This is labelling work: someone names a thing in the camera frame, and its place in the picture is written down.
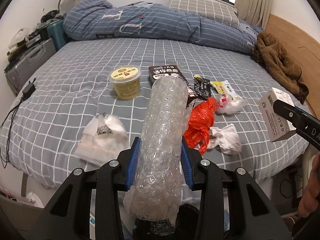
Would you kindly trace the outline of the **right hand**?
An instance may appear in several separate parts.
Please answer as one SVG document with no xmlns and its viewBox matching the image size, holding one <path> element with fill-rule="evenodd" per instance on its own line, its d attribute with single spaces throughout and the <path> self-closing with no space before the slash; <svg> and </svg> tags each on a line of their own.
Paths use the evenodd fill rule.
<svg viewBox="0 0 320 240">
<path fill-rule="evenodd" d="M 311 213 L 315 212 L 319 201 L 317 197 L 319 196 L 319 178 L 318 178 L 318 169 L 319 169 L 319 153 L 317 153 L 312 162 L 312 170 L 310 172 L 310 177 L 308 179 L 308 184 L 304 189 L 302 198 L 298 207 L 298 214 L 301 217 L 308 217 Z"/>
</svg>

